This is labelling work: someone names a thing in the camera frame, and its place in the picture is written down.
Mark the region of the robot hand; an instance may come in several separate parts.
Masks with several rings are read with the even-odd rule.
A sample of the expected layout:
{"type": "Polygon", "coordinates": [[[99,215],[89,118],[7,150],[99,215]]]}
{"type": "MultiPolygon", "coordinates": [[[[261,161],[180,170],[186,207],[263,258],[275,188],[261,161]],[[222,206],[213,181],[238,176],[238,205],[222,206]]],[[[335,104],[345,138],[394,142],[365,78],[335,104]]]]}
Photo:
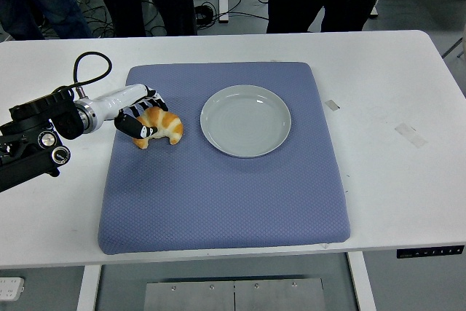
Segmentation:
{"type": "Polygon", "coordinates": [[[143,112],[150,107],[160,107],[167,111],[161,95],[144,84],[126,86],[87,104],[90,108],[87,132],[99,129],[105,121],[113,121],[116,129],[136,139],[148,138],[159,131],[159,127],[145,126],[137,120],[143,112]]]}

